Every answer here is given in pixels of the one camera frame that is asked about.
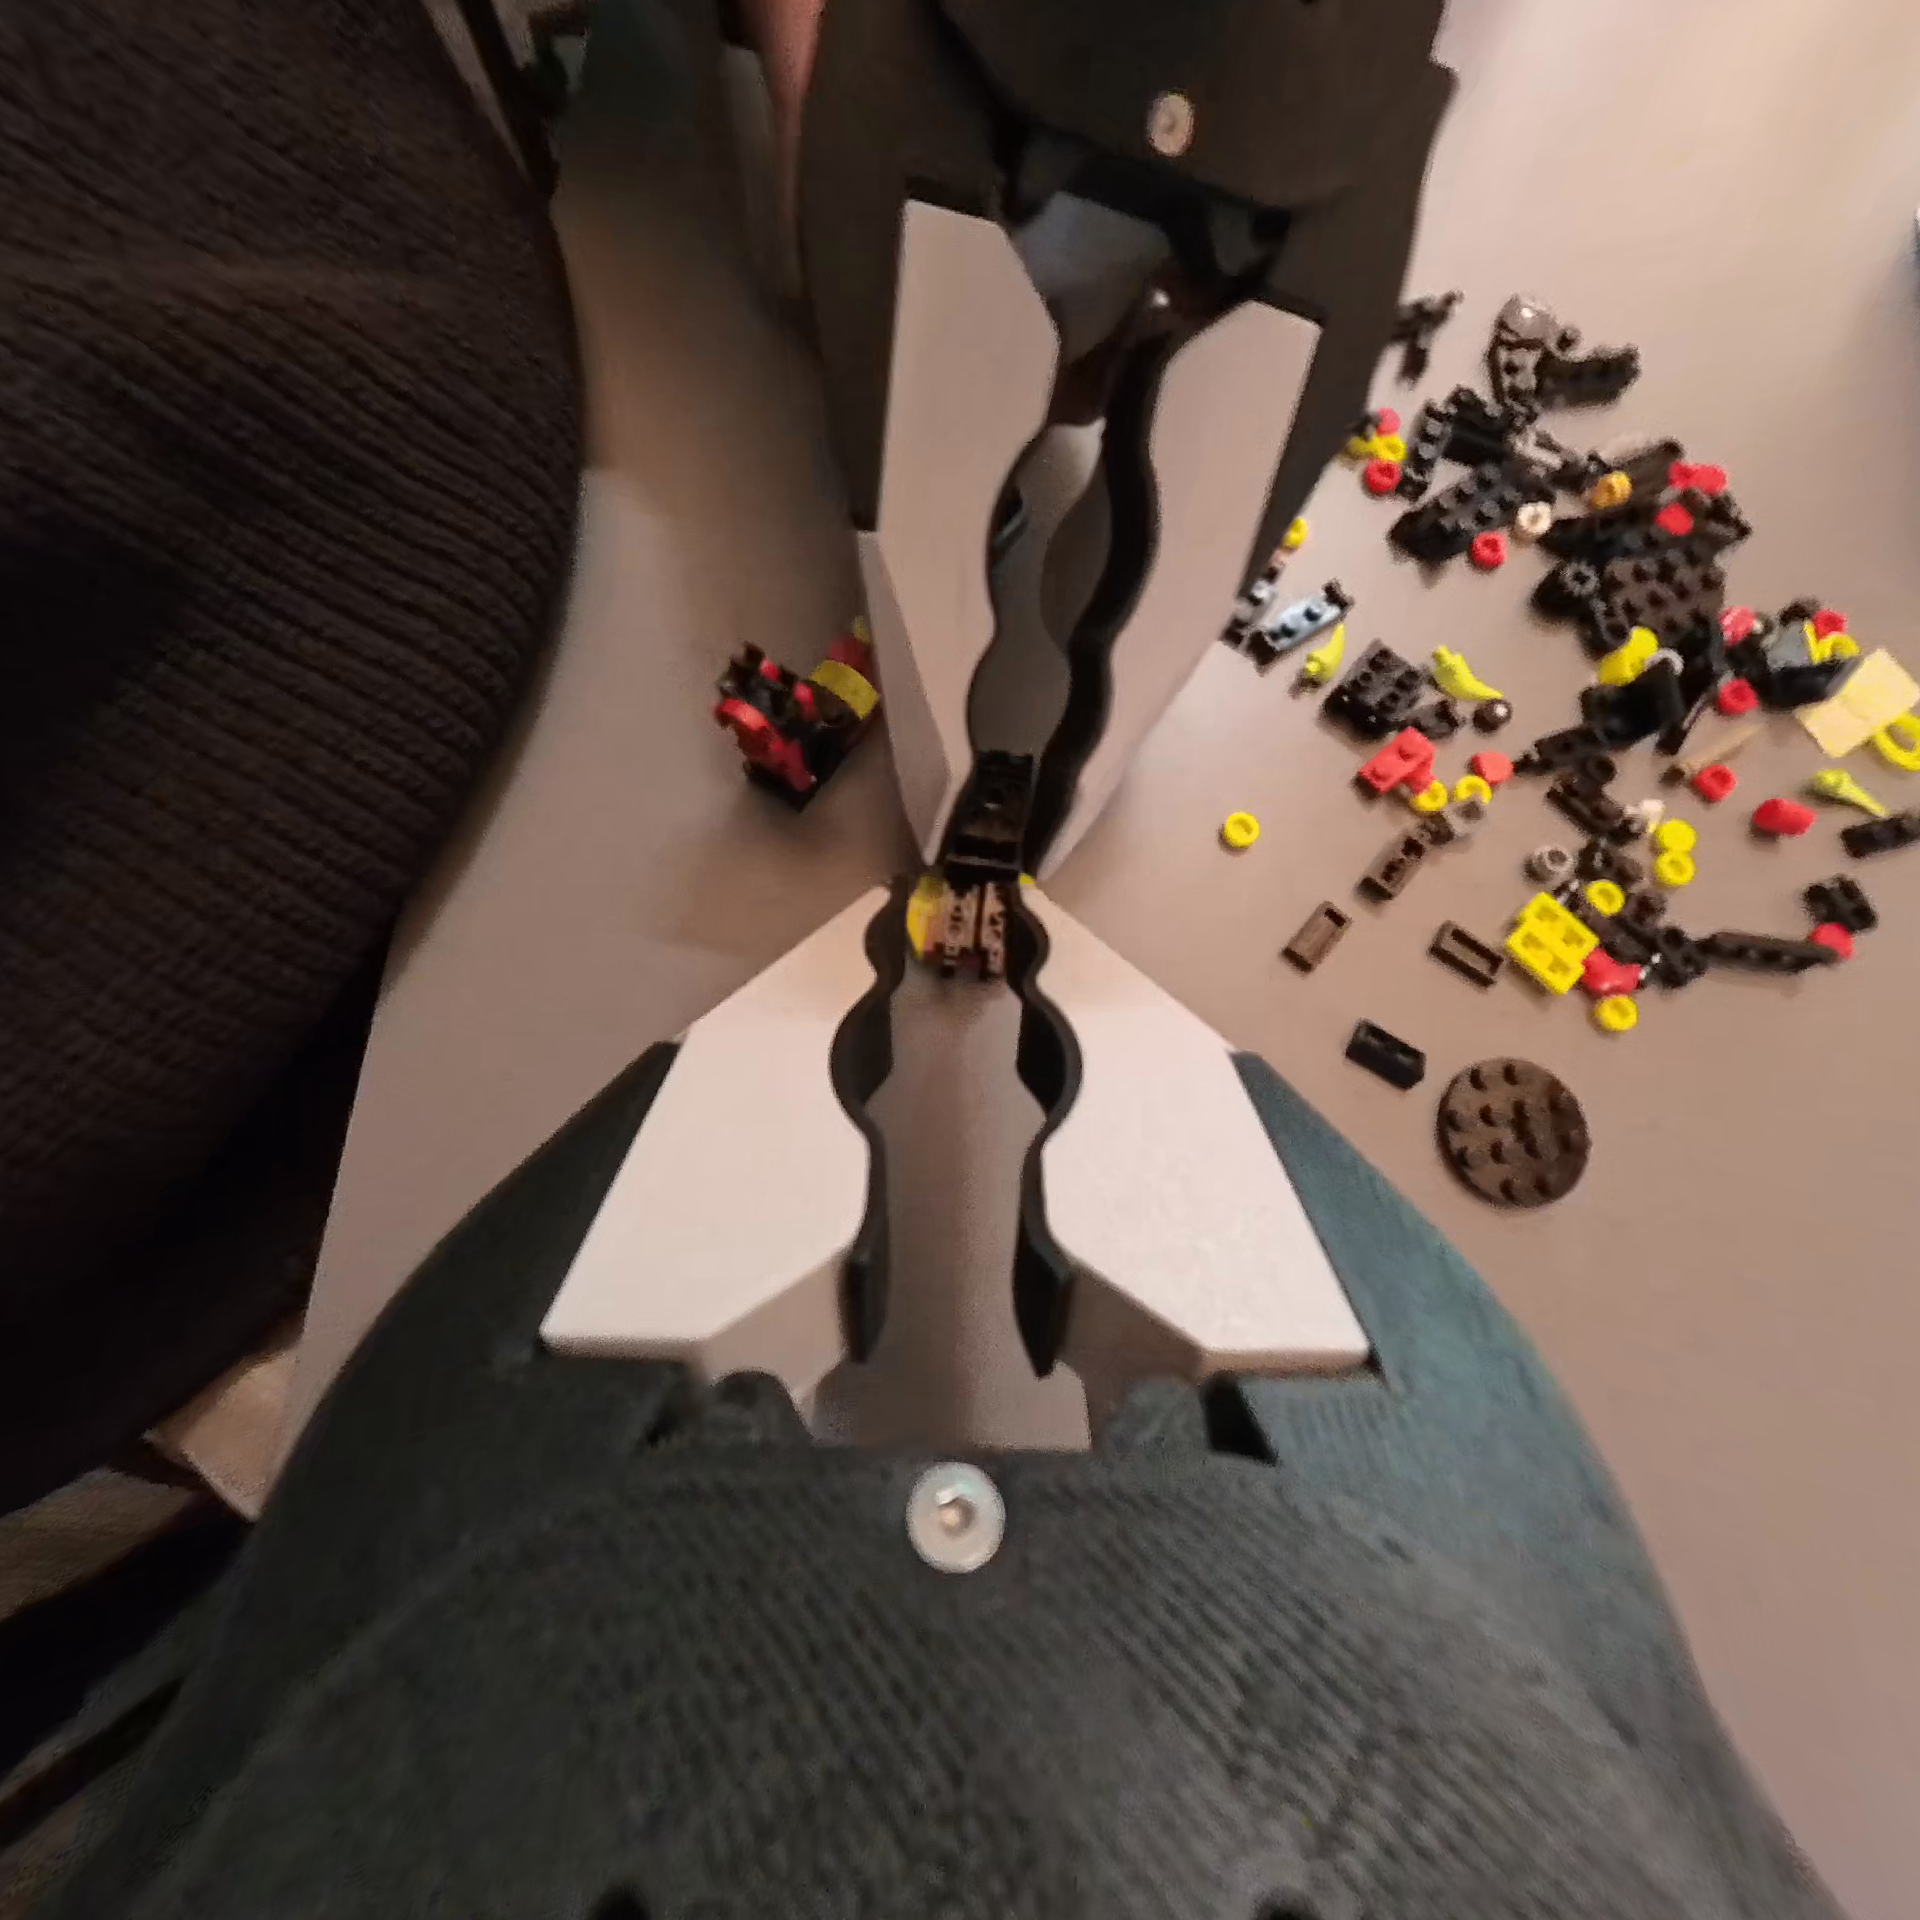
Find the pile of lego pieces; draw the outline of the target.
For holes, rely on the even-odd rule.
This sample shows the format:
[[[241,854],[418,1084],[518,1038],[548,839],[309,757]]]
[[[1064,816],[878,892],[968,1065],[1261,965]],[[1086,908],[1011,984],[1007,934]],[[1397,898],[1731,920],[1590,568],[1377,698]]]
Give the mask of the pile of lego pieces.
[[[1737,602],[1727,560],[1753,536],[1729,471],[1674,437],[1568,443],[1550,417],[1618,402],[1641,378],[1632,345],[1585,343],[1547,302],[1510,296],[1485,355],[1485,384],[1428,396],[1411,422],[1364,411],[1343,447],[1363,491],[1397,502],[1393,551],[1424,571],[1493,573],[1520,551],[1542,573],[1531,612],[1575,638],[1589,672],[1575,719],[1500,743],[1514,700],[1455,643],[1411,655],[1385,639],[1348,651],[1356,591],[1328,579],[1287,593],[1305,545],[1297,519],[1241,590],[1218,642],[1267,672],[1294,662],[1294,689],[1369,746],[1355,786],[1405,804],[1411,822],[1356,882],[1399,900],[1422,861],[1458,848],[1517,782],[1539,779],[1571,841],[1528,852],[1528,896],[1494,938],[1445,922],[1431,956],[1481,989],[1502,974],[1542,996],[1581,996],[1607,1033],[1629,1033],[1647,987],[1679,992],[1713,970],[1795,978],[1855,956],[1877,909],[1853,872],[1802,892],[1807,925],[1690,931],[1674,900],[1698,875],[1700,831],[1674,802],[1727,804],[1735,757],[1785,716],[1818,768],[1750,805],[1748,835],[1778,845],[1846,809],[1843,856],[1916,845],[1916,805],[1892,805],[1853,760],[1916,772],[1916,672],[1864,649],[1845,612],[1817,595],[1777,607]]]

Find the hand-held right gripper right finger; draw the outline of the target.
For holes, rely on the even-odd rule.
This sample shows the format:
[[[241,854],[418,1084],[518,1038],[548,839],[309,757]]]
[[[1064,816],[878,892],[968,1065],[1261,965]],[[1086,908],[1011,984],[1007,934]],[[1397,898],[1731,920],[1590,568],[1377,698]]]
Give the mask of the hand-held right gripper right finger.
[[[1153,1381],[1341,1380],[1375,1345],[1241,1053],[1040,885],[1012,889],[1021,1161],[1014,1309],[1039,1377],[1103,1437]]]

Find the black round lego plate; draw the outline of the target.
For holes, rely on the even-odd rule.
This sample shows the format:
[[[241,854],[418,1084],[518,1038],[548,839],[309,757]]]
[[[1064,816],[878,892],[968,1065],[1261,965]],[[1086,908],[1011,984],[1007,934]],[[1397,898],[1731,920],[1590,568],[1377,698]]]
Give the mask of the black round lego plate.
[[[1573,1087],[1522,1057],[1458,1070],[1436,1108],[1436,1144],[1452,1175],[1502,1209],[1561,1201],[1583,1181],[1593,1132]]]

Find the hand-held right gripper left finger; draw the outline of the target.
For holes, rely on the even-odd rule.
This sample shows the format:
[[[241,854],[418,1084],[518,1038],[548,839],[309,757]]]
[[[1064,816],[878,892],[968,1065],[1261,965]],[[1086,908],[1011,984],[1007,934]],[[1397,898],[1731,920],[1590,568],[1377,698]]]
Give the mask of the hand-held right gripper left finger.
[[[692,1021],[540,1323],[568,1357],[808,1402],[875,1357],[893,1285],[887,1141],[908,884],[875,885]]]

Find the yellow and red lego assembly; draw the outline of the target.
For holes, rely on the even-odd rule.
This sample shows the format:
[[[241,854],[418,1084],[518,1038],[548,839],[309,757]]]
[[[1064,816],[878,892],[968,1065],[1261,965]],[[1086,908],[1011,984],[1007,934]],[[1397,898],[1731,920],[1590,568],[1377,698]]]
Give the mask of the yellow and red lego assembly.
[[[1039,779],[1033,754],[991,749],[973,763],[933,868],[908,892],[906,941],[944,980],[1000,982]]]

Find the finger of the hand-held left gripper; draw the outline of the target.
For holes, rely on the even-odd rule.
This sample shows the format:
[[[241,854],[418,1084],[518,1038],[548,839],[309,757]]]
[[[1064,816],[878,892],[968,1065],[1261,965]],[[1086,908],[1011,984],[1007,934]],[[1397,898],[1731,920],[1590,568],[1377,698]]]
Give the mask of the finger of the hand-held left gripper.
[[[1263,533],[1322,326],[1243,300],[1121,373],[1097,466],[1106,553],[1068,628],[1068,691],[1039,761],[1029,872],[1052,877],[1223,635]]]
[[[1040,435],[1058,326],[1009,232],[903,210],[875,523],[856,537],[880,716],[926,866],[974,765],[971,694],[997,639],[1000,496]]]

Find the long black red lego assembly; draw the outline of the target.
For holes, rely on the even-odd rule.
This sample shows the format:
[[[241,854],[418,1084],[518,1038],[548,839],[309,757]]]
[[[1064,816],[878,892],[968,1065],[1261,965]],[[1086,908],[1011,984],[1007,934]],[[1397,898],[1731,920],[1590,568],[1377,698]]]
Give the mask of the long black red lego assembly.
[[[883,710],[875,635],[856,613],[822,659],[796,673],[745,642],[717,682],[712,716],[746,779],[794,811],[810,805],[872,732]]]

